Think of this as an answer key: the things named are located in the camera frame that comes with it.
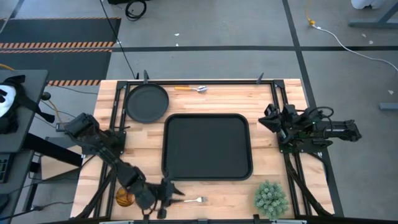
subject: desk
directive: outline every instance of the desk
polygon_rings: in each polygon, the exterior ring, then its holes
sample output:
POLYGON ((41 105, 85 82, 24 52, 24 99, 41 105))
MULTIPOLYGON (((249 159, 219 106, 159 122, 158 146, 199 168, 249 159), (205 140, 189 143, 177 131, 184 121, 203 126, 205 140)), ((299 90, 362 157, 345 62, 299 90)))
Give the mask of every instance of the desk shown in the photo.
MULTIPOLYGON (((300 80, 287 79, 284 82, 289 103, 296 105, 298 109, 306 108, 300 80)), ((117 80, 101 82, 94 112, 101 129, 109 128, 116 84, 117 80)), ((174 90, 173 85, 163 87, 169 94, 170 104, 160 120, 152 124, 141 124, 126 118, 125 126, 130 128, 126 129, 126 149, 121 156, 122 160, 138 166, 148 182, 160 182, 164 121, 167 117, 174 113, 239 113, 249 122, 254 166, 252 176, 244 181, 175 182, 176 187, 186 194, 185 198, 206 196, 208 201, 172 205, 167 209, 168 220, 252 219, 253 214, 257 214, 253 206, 254 191, 266 180, 280 183, 290 201, 284 157, 279 152, 276 135, 257 121, 264 116, 266 106, 272 103, 269 85, 207 85, 208 91, 203 95, 195 91, 174 90)), ((120 94, 116 124, 120 120, 123 91, 120 94)), ((333 213, 321 162, 306 154, 301 155, 301 161, 307 187, 323 207, 333 213)), ((96 192, 101 166, 101 159, 96 157, 81 170, 71 217, 78 215, 96 192)), ((296 190, 300 211, 304 214, 301 193, 298 187, 296 190)), ((123 208, 114 200, 113 203, 111 220, 142 220, 141 210, 136 205, 123 208)), ((105 205, 106 199, 103 199, 100 216, 105 215, 105 205)), ((292 207, 289 207, 283 218, 293 217, 292 207)), ((156 212, 150 219, 156 219, 156 212)))
MULTIPOLYGON (((26 95, 36 103, 39 103, 40 97, 47 84, 48 73, 45 70, 19 70, 9 71, 0 70, 0 82, 8 77, 16 75, 25 75, 25 82, 22 84, 26 95)), ((26 175, 30 171, 30 165, 34 152, 54 157, 60 161, 67 162, 76 166, 81 166, 80 155, 67 149, 59 147, 50 142, 28 133, 35 113, 27 108, 20 106, 17 109, 19 127, 15 133, 0 134, 0 153, 16 152, 14 162, 8 180, 5 184, 0 184, 0 194, 8 194, 13 190, 19 189, 24 185, 26 175)), ((19 189, 10 194, 10 200, 7 207, 0 213, 0 217, 13 215, 21 194, 19 189)), ((5 220, 5 223, 11 222, 11 219, 5 220)))

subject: metal spoon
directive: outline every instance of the metal spoon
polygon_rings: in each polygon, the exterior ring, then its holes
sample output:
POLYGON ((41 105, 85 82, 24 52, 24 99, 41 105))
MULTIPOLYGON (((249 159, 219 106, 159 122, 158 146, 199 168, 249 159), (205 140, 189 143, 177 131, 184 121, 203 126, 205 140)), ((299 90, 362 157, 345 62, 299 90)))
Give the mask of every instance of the metal spoon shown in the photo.
POLYGON ((198 86, 198 88, 190 88, 184 86, 176 86, 174 87, 175 90, 196 90, 198 93, 203 93, 207 90, 206 86, 198 86))

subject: floor mat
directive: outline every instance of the floor mat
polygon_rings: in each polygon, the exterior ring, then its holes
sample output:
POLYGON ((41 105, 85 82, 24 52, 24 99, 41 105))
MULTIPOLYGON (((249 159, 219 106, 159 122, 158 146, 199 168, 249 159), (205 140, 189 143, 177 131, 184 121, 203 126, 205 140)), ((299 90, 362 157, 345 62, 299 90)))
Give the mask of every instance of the floor mat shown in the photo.
POLYGON ((110 58, 106 49, 0 51, 0 62, 16 70, 48 70, 49 85, 98 85, 110 58))
MULTIPOLYGON (((121 19, 110 21, 118 33, 121 19)), ((11 19, 0 35, 0 49, 111 47, 115 40, 106 18, 11 19)))

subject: rectangular tray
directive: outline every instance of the rectangular tray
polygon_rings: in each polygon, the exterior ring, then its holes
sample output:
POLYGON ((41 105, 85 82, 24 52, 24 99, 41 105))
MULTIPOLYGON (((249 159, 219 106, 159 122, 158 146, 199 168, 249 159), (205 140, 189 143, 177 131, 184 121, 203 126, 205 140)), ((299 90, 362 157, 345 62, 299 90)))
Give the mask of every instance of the rectangular tray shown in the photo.
POLYGON ((246 180, 253 172, 248 121, 240 114, 169 116, 162 172, 173 180, 246 180))

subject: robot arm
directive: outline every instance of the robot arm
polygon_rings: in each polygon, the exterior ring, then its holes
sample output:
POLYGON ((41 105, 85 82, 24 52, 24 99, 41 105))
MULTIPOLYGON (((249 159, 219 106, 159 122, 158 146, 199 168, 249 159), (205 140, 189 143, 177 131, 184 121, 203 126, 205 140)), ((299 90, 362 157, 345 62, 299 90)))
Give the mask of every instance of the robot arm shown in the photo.
POLYGON ((273 133, 277 133, 279 144, 286 148, 284 152, 320 152, 333 144, 329 138, 340 138, 355 142, 362 136, 354 120, 332 121, 333 110, 328 107, 307 108, 298 114, 294 105, 285 105, 279 112, 269 104, 259 122, 273 133), (322 109, 331 110, 324 115, 322 109))
POLYGON ((81 147, 89 147, 95 151, 107 165, 112 167, 111 173, 130 194, 134 194, 136 203, 142 210, 151 208, 156 201, 162 202, 158 218, 166 217, 165 208, 175 202, 172 194, 184 195, 177 190, 168 177, 163 178, 161 184, 146 182, 141 170, 119 158, 119 151, 112 150, 121 147, 124 143, 114 132, 100 130, 100 126, 92 115, 82 113, 65 126, 65 134, 81 147))

